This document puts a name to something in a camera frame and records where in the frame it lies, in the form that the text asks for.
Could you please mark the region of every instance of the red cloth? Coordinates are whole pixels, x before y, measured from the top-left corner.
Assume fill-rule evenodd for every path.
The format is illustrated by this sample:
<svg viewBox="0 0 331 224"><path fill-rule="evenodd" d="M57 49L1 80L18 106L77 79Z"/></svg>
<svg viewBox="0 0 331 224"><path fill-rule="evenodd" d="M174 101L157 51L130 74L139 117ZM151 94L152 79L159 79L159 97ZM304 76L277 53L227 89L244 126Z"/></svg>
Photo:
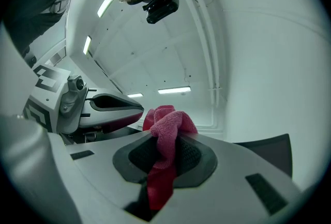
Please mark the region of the red cloth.
<svg viewBox="0 0 331 224"><path fill-rule="evenodd" d="M143 124L143 130L151 129L153 137L158 137L157 150L161 158L147 177L149 208L160 210L173 193L173 181L176 178L175 141L178 130L198 133L191 118L173 106L160 106L149 110Z"/></svg>

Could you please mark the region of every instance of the ceiling light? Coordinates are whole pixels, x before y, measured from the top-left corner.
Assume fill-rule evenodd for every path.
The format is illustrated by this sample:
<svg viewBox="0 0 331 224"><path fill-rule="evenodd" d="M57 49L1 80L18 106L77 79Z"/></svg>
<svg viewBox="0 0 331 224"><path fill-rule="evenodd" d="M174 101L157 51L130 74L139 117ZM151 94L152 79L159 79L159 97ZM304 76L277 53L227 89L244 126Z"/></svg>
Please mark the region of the ceiling light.
<svg viewBox="0 0 331 224"><path fill-rule="evenodd" d="M108 6L112 3L113 0L104 0L98 10L98 16L102 17L104 12L107 10Z"/></svg>
<svg viewBox="0 0 331 224"><path fill-rule="evenodd" d="M88 51L88 47L89 47L89 44L91 43L91 37L90 36L88 36L87 38L86 38L86 42L85 42L85 46L84 46L84 50L83 50L83 52L84 52L84 54L86 55L87 54L87 51Z"/></svg>
<svg viewBox="0 0 331 224"><path fill-rule="evenodd" d="M159 94L174 94L174 93L185 93L190 92L191 87L180 87L180 88L172 88L172 89L160 89Z"/></svg>
<svg viewBox="0 0 331 224"><path fill-rule="evenodd" d="M131 95L128 95L128 97L137 98L137 97L143 97L143 95L142 94L131 94Z"/></svg>

